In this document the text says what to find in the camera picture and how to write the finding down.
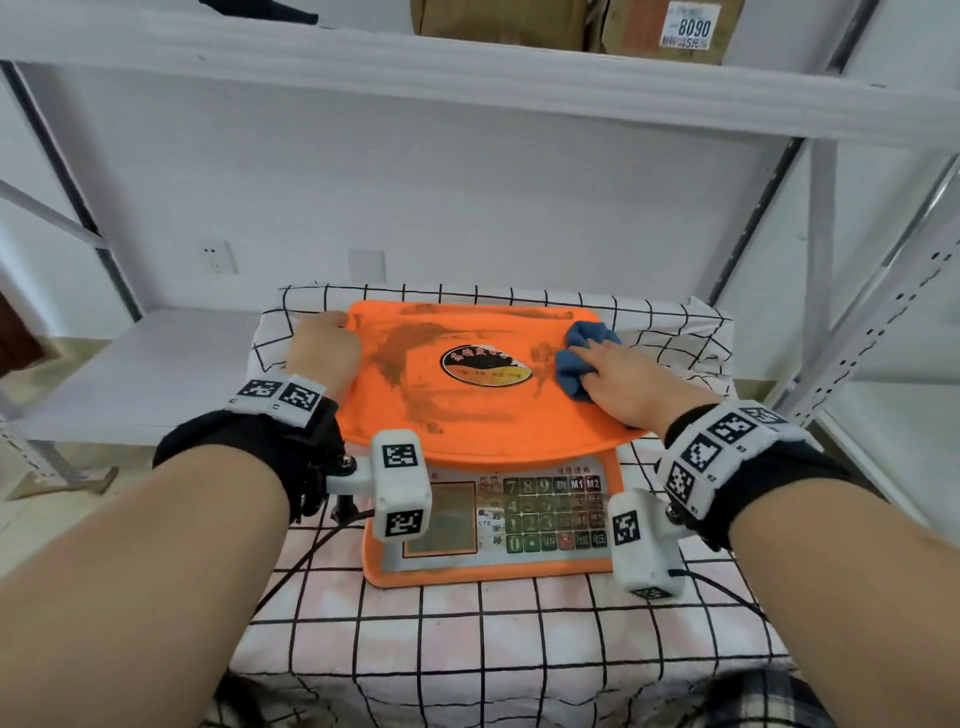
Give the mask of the person's right forearm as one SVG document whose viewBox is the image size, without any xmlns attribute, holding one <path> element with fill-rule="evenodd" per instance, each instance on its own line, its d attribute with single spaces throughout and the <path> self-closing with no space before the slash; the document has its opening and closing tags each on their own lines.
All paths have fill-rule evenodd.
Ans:
<svg viewBox="0 0 960 728">
<path fill-rule="evenodd" d="M 960 547 L 826 479 L 762 495 L 729 540 L 839 728 L 960 728 Z"/>
</svg>

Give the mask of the black object on shelf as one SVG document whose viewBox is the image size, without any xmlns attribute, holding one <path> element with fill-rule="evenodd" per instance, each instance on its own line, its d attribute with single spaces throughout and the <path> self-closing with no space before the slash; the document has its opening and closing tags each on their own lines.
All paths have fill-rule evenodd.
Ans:
<svg viewBox="0 0 960 728">
<path fill-rule="evenodd" d="M 217 14 L 228 18 L 244 18 L 317 26 L 319 16 L 278 0 L 198 0 Z"/>
</svg>

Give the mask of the white metal shelf rack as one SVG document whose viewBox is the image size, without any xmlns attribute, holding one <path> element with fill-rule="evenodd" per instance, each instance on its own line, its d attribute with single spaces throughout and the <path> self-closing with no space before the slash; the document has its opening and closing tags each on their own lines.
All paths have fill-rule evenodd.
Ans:
<svg viewBox="0 0 960 728">
<path fill-rule="evenodd" d="M 834 147 L 960 152 L 960 95 L 908 92 L 846 79 L 627 58 L 583 58 L 352 30 L 320 30 L 121 6 L 0 0 L 0 61 L 200 83 L 222 100 L 271 92 L 310 101 L 292 157 L 316 169 L 317 191 L 266 159 L 242 177 L 237 212 L 266 228 L 254 252 L 268 269 L 296 263 L 291 285 L 355 285 L 350 249 L 383 250 L 387 281 L 644 299 L 616 276 L 652 276 L 667 225 L 630 225 L 622 254 L 588 225 L 577 201 L 545 201 L 522 174 L 552 165 L 584 183 L 560 141 L 590 125 L 631 123 L 680 149 L 704 132 L 804 137 Z M 683 303 L 670 294 L 666 302 Z M 11 422 L 22 440 L 147 446 L 176 423 L 216 408 L 251 366 L 261 316 L 160 308 Z"/>
</svg>

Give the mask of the white black-checked tablecloth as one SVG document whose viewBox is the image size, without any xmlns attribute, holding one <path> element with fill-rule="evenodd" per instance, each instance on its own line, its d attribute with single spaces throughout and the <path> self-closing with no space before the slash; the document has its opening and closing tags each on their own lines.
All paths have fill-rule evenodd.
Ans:
<svg viewBox="0 0 960 728">
<path fill-rule="evenodd" d="M 594 314 L 629 344 L 725 394 L 735 324 L 696 297 L 684 302 L 476 286 L 313 282 L 282 287 L 254 335 L 255 373 L 282 367 L 295 313 L 358 301 Z M 322 546 L 273 596 L 238 647 L 234 700 L 250 698 L 270 728 L 307 717 L 368 728 L 564 728 L 639 725 L 659 701 L 714 675 L 789 671 L 773 627 L 711 584 L 650 604 L 609 575 L 467 580 L 378 588 L 361 576 L 358 524 Z"/>
</svg>

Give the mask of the person's left hand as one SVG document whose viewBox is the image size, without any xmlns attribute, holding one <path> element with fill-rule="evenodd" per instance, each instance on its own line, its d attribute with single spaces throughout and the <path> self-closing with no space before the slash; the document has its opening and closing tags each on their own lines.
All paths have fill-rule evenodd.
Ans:
<svg viewBox="0 0 960 728">
<path fill-rule="evenodd" d="M 323 387 L 324 396 L 341 406 L 361 367 L 362 345 L 347 327 L 299 331 L 294 324 L 285 365 L 288 376 L 299 376 Z"/>
</svg>

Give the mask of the brown cardboard box with label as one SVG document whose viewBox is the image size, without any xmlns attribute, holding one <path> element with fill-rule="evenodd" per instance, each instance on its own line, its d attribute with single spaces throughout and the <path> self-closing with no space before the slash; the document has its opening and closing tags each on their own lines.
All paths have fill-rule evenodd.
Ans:
<svg viewBox="0 0 960 728">
<path fill-rule="evenodd" d="M 746 0 L 589 0 L 584 51 L 720 66 Z"/>
</svg>

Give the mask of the blue cleaning cloth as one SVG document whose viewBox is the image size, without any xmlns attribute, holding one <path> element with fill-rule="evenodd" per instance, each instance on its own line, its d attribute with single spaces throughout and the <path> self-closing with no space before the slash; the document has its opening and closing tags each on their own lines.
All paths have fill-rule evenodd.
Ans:
<svg viewBox="0 0 960 728">
<path fill-rule="evenodd" d="M 577 321 L 565 334 L 565 347 L 555 355 L 556 382 L 562 392 L 577 403 L 594 402 L 582 383 L 582 377 L 596 370 L 572 349 L 588 348 L 592 342 L 621 344 L 618 334 L 603 322 Z"/>
</svg>

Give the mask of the plaid garment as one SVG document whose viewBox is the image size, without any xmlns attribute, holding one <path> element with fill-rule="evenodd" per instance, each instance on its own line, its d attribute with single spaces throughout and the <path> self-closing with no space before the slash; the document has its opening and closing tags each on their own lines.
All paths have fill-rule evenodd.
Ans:
<svg viewBox="0 0 960 728">
<path fill-rule="evenodd" d="M 313 714 L 270 722 L 254 685 L 228 676 L 197 728 L 360 728 L 326 703 Z M 839 728 L 809 683 L 770 669 L 732 672 L 706 681 L 690 694 L 666 701 L 645 718 L 627 718 L 626 728 Z"/>
</svg>

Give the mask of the person's right hand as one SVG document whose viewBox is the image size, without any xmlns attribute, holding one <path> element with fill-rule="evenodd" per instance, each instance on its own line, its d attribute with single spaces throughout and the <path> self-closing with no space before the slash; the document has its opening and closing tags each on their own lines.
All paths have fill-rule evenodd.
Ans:
<svg viewBox="0 0 960 728">
<path fill-rule="evenodd" d="M 592 397 L 594 404 L 621 423 L 666 440 L 670 427 L 697 407 L 714 406 L 723 396 L 684 381 L 629 346 L 629 386 L 622 394 Z"/>
</svg>

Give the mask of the white blank wall plate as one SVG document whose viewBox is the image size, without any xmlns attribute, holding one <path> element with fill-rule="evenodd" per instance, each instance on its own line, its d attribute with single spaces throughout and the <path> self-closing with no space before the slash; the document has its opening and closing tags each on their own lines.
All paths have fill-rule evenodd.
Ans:
<svg viewBox="0 0 960 728">
<path fill-rule="evenodd" d="M 387 282 L 386 252 L 383 249 L 349 249 L 346 261 L 352 284 L 383 285 Z"/>
</svg>

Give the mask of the black wristband with white markers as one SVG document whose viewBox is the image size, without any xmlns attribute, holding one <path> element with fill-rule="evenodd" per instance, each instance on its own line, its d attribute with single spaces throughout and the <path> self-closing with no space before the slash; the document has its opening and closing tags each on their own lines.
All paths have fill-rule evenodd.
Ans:
<svg viewBox="0 0 960 728">
<path fill-rule="evenodd" d="M 251 455 L 278 477 L 299 523 L 319 513 L 327 497 L 328 468 L 346 449 L 326 386 L 298 374 L 266 372 L 250 379 L 219 410 L 192 418 L 156 447 L 152 466 L 201 446 Z"/>
<path fill-rule="evenodd" d="M 761 497 L 803 480 L 857 484 L 809 432 L 756 401 L 693 407 L 665 433 L 655 467 L 681 522 L 714 552 L 731 551 L 730 530 Z"/>
</svg>

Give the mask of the orange electronic scale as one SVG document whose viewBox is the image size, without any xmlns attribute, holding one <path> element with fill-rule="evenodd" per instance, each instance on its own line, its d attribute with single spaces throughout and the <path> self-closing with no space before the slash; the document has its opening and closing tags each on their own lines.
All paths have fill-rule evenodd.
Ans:
<svg viewBox="0 0 960 728">
<path fill-rule="evenodd" d="M 366 522 L 363 572 L 381 589 L 613 571 L 617 448 L 641 435 L 576 401 L 556 357 L 571 307 L 360 300 L 347 326 L 362 365 L 338 414 L 343 438 L 383 470 L 418 459 L 432 511 Z"/>
</svg>

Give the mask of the person's left forearm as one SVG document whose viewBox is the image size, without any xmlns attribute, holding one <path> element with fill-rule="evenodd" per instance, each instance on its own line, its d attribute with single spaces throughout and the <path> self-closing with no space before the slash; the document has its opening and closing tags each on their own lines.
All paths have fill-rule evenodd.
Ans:
<svg viewBox="0 0 960 728">
<path fill-rule="evenodd" d="M 0 579 L 0 728 L 198 728 L 279 559 L 281 480 L 204 445 Z"/>
</svg>

